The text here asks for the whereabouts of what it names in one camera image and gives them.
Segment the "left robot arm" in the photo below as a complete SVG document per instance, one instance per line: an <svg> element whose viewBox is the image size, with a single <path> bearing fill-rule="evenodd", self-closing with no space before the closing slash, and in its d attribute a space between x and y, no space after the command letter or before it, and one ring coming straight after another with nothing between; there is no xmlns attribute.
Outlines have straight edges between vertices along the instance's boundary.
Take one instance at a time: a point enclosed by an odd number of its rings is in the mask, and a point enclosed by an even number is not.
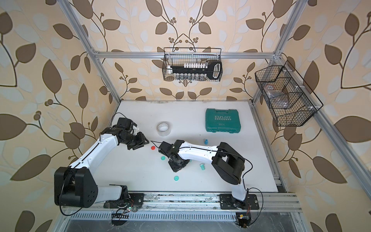
<svg viewBox="0 0 371 232"><path fill-rule="evenodd" d="M60 167L54 174L54 200L60 208L89 208L95 203L109 202L117 208L133 206L127 187L109 184L98 186L94 173L106 156L117 146L124 144L128 150L136 150L149 144L137 124L128 118L119 118L116 125L107 127L91 148L67 167Z"/></svg>

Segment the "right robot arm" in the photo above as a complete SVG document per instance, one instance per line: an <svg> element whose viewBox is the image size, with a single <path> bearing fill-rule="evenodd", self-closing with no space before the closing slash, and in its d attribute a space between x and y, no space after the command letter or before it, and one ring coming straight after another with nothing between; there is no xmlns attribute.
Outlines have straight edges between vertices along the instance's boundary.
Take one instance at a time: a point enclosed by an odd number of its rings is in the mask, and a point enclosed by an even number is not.
<svg viewBox="0 0 371 232"><path fill-rule="evenodd" d="M232 185L232 197L240 202L246 200L248 190L244 184L244 174L252 171L253 165L229 144L221 142L218 146L201 146L176 140L173 144L163 141L157 148L169 159L168 164L175 173L185 168L191 160L211 164L219 176ZM251 164L247 171L246 161Z"/></svg>

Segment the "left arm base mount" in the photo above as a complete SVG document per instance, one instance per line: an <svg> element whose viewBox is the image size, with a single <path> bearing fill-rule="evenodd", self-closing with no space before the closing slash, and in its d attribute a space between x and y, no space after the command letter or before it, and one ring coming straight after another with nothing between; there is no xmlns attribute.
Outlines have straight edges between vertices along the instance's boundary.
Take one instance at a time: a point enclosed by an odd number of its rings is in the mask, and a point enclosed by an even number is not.
<svg viewBox="0 0 371 232"><path fill-rule="evenodd" d="M143 193L129 193L127 186L120 185L121 194L118 200L106 201L103 205L104 208L109 209L139 209L144 203Z"/></svg>

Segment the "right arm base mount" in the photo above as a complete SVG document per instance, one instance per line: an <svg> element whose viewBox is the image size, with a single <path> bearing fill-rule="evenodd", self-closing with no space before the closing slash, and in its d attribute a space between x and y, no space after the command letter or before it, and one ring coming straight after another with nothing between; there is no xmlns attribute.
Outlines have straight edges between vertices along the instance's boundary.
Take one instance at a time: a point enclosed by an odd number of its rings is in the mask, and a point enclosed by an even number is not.
<svg viewBox="0 0 371 232"><path fill-rule="evenodd" d="M260 209L258 198L255 194L247 191L244 200L238 200L232 194L219 194L220 208L222 210L258 210Z"/></svg>

